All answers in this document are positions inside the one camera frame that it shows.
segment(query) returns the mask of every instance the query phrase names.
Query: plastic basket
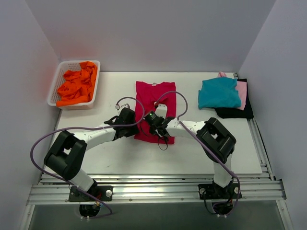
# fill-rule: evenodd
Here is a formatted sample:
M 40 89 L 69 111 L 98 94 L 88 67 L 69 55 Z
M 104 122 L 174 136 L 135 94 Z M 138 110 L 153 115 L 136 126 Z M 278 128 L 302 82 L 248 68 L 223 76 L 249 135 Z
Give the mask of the plastic basket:
M 60 108 L 64 110 L 71 110 L 71 109 L 92 109 L 94 107 L 94 101 L 96 97 L 98 78 L 99 78 L 100 62 L 93 60 L 63 61 L 59 64 L 56 74 L 54 75 L 54 79 L 52 81 L 52 85 L 47 100 L 50 106 L 57 106 L 56 102 L 61 100 L 61 97 L 58 95 L 57 90 L 66 81 L 63 77 L 64 73 L 68 70 L 72 71 L 81 70 L 79 63 L 84 61 L 91 61 L 97 66 L 97 76 L 96 76 L 96 82 L 95 82 L 95 88 L 92 100 L 90 102 L 78 103 L 74 105 L 63 106 Z

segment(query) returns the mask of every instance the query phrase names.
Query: crumpled orange fabric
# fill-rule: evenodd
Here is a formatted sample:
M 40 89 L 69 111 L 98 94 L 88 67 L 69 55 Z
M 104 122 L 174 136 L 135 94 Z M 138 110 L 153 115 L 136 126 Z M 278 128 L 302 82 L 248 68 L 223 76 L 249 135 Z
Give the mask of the crumpled orange fabric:
M 90 102 L 93 98 L 97 66 L 90 61 L 80 63 L 81 70 L 68 70 L 64 73 L 66 82 L 58 88 L 61 100 L 57 107 Z

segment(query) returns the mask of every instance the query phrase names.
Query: blue cloth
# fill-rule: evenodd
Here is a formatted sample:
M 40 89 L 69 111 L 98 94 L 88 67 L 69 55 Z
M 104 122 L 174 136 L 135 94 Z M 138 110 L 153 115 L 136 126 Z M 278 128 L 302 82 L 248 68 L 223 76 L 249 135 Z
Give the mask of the blue cloth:
M 237 108 L 241 100 L 236 88 L 236 79 L 221 77 L 202 81 L 198 91 L 198 108 Z

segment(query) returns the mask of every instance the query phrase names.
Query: purple cable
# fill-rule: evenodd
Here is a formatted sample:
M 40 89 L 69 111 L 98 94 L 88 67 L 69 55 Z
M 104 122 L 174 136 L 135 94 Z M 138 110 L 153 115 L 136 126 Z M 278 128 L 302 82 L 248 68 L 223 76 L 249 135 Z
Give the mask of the purple cable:
M 50 132 L 50 133 L 48 133 L 48 134 L 42 136 L 42 137 L 41 137 L 40 139 L 38 139 L 38 140 L 33 144 L 33 146 L 31 147 L 31 150 L 30 150 L 30 159 L 31 159 L 32 164 L 33 164 L 36 168 L 38 168 L 40 171 L 42 171 L 43 173 L 45 173 L 45 174 L 47 174 L 47 175 L 50 175 L 50 176 L 53 176 L 53 177 L 55 177 L 55 178 L 57 178 L 57 179 L 60 179 L 60 180 L 62 180 L 62 181 L 65 181 L 66 183 L 68 183 L 68 184 L 70 184 L 70 185 L 75 186 L 73 183 L 64 180 L 62 177 L 57 176 L 57 175 L 54 175 L 54 174 L 52 174 L 52 173 L 50 173 L 50 172 L 47 172 L 47 171 L 44 170 L 43 168 L 41 168 L 41 167 L 35 162 L 35 160 L 34 160 L 34 157 L 33 157 L 34 148 L 35 148 L 36 145 L 38 145 L 38 143 L 39 143 L 40 141 L 42 141 L 43 139 L 49 137 L 49 136 L 52 135 L 52 134 L 55 134 L 55 133 L 58 133 L 58 132 L 61 132 L 61 131 L 65 131 L 65 130 L 82 129 L 82 130 L 91 130 L 91 131 L 93 131 L 93 130 L 101 130 L 101 129 L 107 129 L 107 128 L 130 127 L 130 126 L 135 126 L 135 125 L 137 125 L 138 123 L 140 123 L 140 122 L 143 120 L 143 118 L 144 118 L 144 116 L 145 116 L 145 109 L 144 109 L 144 106 L 142 105 L 142 103 L 141 103 L 138 99 L 133 98 L 133 97 L 123 97 L 123 98 L 121 98 L 121 99 L 119 99 L 119 100 L 117 101 L 116 105 L 118 105 L 118 103 L 119 103 L 120 101 L 124 100 L 124 99 L 133 99 L 133 100 L 135 100 L 136 102 L 138 102 L 138 103 L 141 105 L 142 110 L 143 110 L 143 115 L 142 115 L 142 117 L 141 117 L 141 119 L 140 119 L 139 121 L 137 121 L 137 122 L 134 123 L 134 124 L 129 124 L 129 125 L 113 125 L 113 126 L 97 127 L 97 128 L 90 128 L 90 127 L 67 127 L 67 128 L 60 128 L 60 129 L 54 130 L 54 131 L 52 131 L 52 132 Z M 96 217 L 90 217 L 91 219 L 100 218 L 100 217 L 105 217 L 105 216 L 112 215 L 113 211 L 112 211 L 112 209 L 110 208 L 109 205 L 107 205 L 106 203 L 102 202 L 101 200 L 99 200 L 98 198 L 94 197 L 93 195 L 87 193 L 86 191 L 84 191 L 84 190 L 82 190 L 82 189 L 80 189 L 80 188 L 78 188 L 78 187 L 77 187 L 77 189 L 78 189 L 80 192 L 82 192 L 83 194 L 85 194 L 85 195 L 89 196 L 90 198 L 94 199 L 95 201 L 97 201 L 97 202 L 103 204 L 103 205 L 104 205 L 107 209 L 109 209 L 109 211 L 110 211 L 110 212 L 107 213 L 107 214 L 103 214 L 103 215 L 96 216 Z
M 162 94 L 162 96 L 161 97 L 159 97 L 159 99 L 157 100 L 157 103 L 159 103 L 159 101 L 161 100 L 161 98 L 163 97 L 163 96 L 165 96 L 166 94 L 169 94 L 169 93 L 177 93 L 177 94 L 179 94 L 182 98 L 183 98 L 183 100 L 185 101 L 185 103 L 186 103 L 186 110 L 182 113 L 182 114 L 180 114 L 178 117 L 177 117 L 177 120 L 179 121 L 179 118 L 181 117 L 181 116 L 183 116 L 186 112 L 187 112 L 187 110 L 188 110 L 188 101 L 187 101 L 187 99 L 181 94 L 181 93 L 179 93 L 179 92 L 177 92 L 177 91 L 168 91 L 168 92 L 166 92 L 166 93 L 164 93 L 164 94 Z M 194 133 L 192 133 L 181 121 L 179 121 L 179 123 L 182 125 L 182 127 L 198 142 L 198 143 L 200 143 L 200 145 L 204 148 L 204 149 L 206 149 L 207 150 L 207 152 L 232 176 L 232 177 L 234 177 L 234 178 L 236 178 L 236 180 L 238 181 L 238 193 L 237 193 L 237 196 L 236 196 L 236 203 L 234 204 L 234 207 L 226 214 L 226 216 L 229 216 L 231 213 L 232 213 L 232 211 L 233 211 L 233 209 L 237 206 L 237 203 L 238 203 L 238 199 L 239 199 L 239 197 L 240 197 L 240 188 L 241 188 L 241 185 L 240 185 L 240 181 L 239 181 L 239 178 L 238 178 L 238 176 L 234 173 L 234 172 L 232 172 L 231 170 L 229 170 L 228 168 L 227 168 L 227 166 L 226 165 L 224 165 L 221 161 L 220 161 L 220 159 L 218 159 L 217 158 L 217 156 L 204 144 L 204 143 L 202 143 L 198 138 L 197 138 L 197 136 L 194 134 Z M 216 206 L 216 205 L 218 205 L 218 204 L 224 204 L 225 202 L 217 202 L 217 203 L 215 203 L 213 206 L 212 206 L 212 208 L 214 209 L 214 207 Z

